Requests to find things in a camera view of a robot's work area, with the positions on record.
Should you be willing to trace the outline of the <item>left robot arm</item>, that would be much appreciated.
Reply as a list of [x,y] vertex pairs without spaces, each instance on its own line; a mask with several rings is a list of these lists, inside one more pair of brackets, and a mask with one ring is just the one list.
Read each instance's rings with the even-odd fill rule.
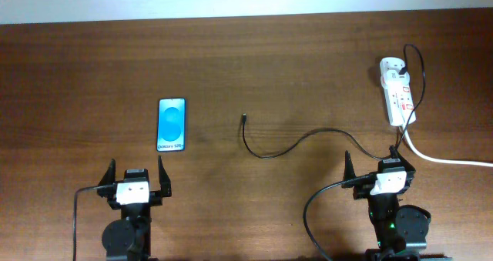
[[151,259],[151,208],[161,206],[172,195],[170,178],[163,161],[157,161],[159,189],[150,189],[147,169],[128,169],[122,180],[116,179],[116,161],[112,160],[99,182],[97,194],[109,207],[120,212],[102,233],[107,260]]

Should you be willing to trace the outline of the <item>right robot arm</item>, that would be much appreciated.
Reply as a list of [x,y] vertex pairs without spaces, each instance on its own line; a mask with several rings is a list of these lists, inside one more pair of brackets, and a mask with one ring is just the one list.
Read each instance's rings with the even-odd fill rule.
[[416,169],[395,149],[377,164],[377,170],[357,176],[350,153],[345,153],[344,189],[352,188],[355,200],[365,199],[377,238],[368,260],[419,260],[426,249],[431,214],[421,207],[401,205],[398,196],[411,186]]

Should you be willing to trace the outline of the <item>blue screen Galaxy smartphone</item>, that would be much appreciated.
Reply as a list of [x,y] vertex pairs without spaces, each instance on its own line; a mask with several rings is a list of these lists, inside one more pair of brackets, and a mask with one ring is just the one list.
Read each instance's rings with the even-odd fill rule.
[[185,149],[186,100],[184,98],[160,99],[156,149],[158,152],[175,152]]

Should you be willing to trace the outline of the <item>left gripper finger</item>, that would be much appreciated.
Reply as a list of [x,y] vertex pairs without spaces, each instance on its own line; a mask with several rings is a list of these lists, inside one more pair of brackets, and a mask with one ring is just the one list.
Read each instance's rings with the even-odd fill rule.
[[166,170],[164,169],[162,156],[158,156],[158,172],[161,196],[171,196],[172,187],[171,180]]
[[116,161],[111,159],[104,176],[99,181],[98,186],[112,187],[116,183]]

